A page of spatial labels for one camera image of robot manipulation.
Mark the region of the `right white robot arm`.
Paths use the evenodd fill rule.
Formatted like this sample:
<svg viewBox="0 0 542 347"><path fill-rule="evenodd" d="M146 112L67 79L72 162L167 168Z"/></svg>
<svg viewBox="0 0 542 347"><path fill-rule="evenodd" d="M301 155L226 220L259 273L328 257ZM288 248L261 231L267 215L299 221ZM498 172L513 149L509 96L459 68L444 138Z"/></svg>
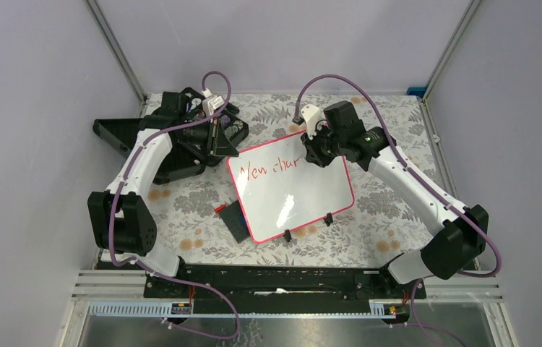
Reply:
<svg viewBox="0 0 542 347"><path fill-rule="evenodd" d="M297 119L306 125L301 141L307 162L327 167L343 157L357 163L389 186L433 236L424 247L384 266L387 273L380 276L379 288L385 296L398 297L418 278L447 280L484 251L488 212L451 197L409 162L383 128L366 129L352 103L340 101L325 109L308 104L301 107Z"/></svg>

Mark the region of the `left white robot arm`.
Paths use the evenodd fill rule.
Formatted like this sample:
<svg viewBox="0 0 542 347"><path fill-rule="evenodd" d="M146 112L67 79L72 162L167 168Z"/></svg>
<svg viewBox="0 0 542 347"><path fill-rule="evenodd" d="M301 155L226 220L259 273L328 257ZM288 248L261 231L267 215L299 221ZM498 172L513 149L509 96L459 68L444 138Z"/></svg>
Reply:
<svg viewBox="0 0 542 347"><path fill-rule="evenodd" d="M175 143L200 145L213 156L238 154L220 123L230 98L204 89L199 99L197 106L176 106L171 113L141 119L124 166L102 192L92 192L87 200L95 243L109 251L111 262L139 265L161 277L161 288L172 297L186 293L189 279L178 271L179 256L155 244L157 224L147 206L154 178Z"/></svg>

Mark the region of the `red marker cap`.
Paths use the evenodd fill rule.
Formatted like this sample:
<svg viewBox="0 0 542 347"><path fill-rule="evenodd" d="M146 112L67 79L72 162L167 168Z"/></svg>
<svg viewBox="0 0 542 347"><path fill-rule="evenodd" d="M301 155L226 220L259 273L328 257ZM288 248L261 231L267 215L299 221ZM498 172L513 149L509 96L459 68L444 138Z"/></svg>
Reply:
<svg viewBox="0 0 542 347"><path fill-rule="evenodd" d="M219 213L221 210L224 210L225 208L226 208L226 204L222 204L218 206L217 208L215 208L215 212Z"/></svg>

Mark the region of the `pink framed whiteboard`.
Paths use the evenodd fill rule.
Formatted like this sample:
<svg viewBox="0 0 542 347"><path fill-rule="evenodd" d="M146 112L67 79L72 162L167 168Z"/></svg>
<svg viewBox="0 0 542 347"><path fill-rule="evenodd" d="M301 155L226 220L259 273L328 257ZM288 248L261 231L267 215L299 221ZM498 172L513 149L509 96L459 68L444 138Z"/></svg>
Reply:
<svg viewBox="0 0 542 347"><path fill-rule="evenodd" d="M345 159L325 168L305 160L301 133L242 150L227 160L250 237L258 244L351 208Z"/></svg>

